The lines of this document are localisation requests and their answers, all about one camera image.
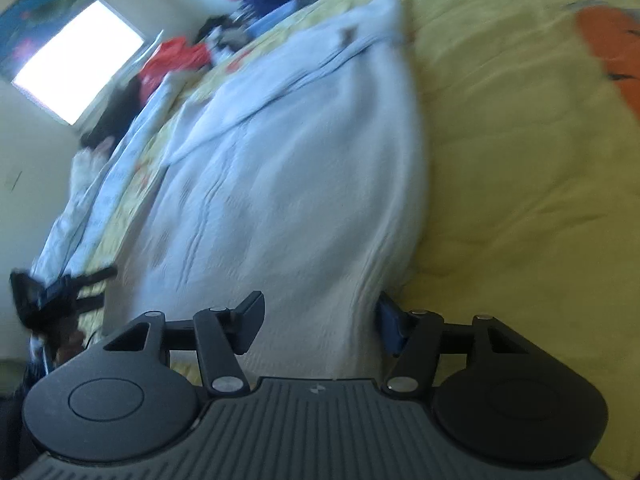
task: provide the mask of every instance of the black robotic device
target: black robotic device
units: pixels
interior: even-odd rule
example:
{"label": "black robotic device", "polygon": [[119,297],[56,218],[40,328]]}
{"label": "black robotic device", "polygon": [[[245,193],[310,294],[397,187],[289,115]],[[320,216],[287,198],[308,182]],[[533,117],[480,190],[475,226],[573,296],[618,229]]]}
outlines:
{"label": "black robotic device", "polygon": [[[147,312],[38,382],[24,423],[43,455],[25,480],[581,479],[607,407],[585,379],[497,319],[446,324],[386,296],[378,324],[399,353],[368,379],[261,378],[234,354],[264,319],[253,292],[236,309],[166,322]],[[203,387],[168,367],[195,350]],[[443,353],[464,370],[433,386]]]}

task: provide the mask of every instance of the ribbed gray panel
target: ribbed gray panel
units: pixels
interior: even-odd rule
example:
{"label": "ribbed gray panel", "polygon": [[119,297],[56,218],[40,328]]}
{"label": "ribbed gray panel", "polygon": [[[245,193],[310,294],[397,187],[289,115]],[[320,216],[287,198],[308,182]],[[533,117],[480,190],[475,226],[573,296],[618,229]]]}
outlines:
{"label": "ribbed gray panel", "polygon": [[182,441],[130,465],[43,457],[26,480],[602,480],[588,462],[546,471],[485,464],[461,452],[414,402],[369,381],[264,380],[214,402]]}

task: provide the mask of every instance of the white cloth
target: white cloth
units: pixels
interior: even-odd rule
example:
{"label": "white cloth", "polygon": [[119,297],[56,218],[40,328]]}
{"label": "white cloth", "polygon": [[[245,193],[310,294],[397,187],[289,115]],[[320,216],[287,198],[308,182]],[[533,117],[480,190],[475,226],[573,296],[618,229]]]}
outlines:
{"label": "white cloth", "polygon": [[105,329],[261,290],[249,376],[379,376],[374,304],[402,280],[426,185],[400,12],[374,0],[300,32],[183,108],[116,259]]}
{"label": "white cloth", "polygon": [[193,72],[169,73],[91,186],[86,192],[70,197],[31,268],[36,279],[49,284],[63,272],[73,275],[84,272],[146,144],[166,122],[171,106],[191,77]]}

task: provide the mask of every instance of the yellow bedsheet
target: yellow bedsheet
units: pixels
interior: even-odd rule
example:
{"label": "yellow bedsheet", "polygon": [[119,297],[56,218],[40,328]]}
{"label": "yellow bedsheet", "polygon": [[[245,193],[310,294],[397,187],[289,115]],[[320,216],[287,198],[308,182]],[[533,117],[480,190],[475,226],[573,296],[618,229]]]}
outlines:
{"label": "yellow bedsheet", "polygon": [[[294,31],[368,1],[301,10],[205,76],[197,97]],[[402,0],[431,174],[414,274],[397,299],[450,322],[491,313],[587,377],[610,411],[594,460],[631,478],[640,471],[640,126],[577,29],[570,4],[583,1]],[[170,126],[150,159],[169,136]],[[123,201],[94,262],[113,257],[140,198]]]}

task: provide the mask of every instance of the pink flower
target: pink flower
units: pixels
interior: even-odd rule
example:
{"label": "pink flower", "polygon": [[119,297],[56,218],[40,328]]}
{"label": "pink flower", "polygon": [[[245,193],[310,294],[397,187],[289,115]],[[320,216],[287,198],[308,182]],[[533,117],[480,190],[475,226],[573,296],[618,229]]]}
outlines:
{"label": "pink flower", "polygon": [[13,55],[14,59],[29,59],[36,53],[36,46],[29,38],[22,40],[18,45],[14,47]]}

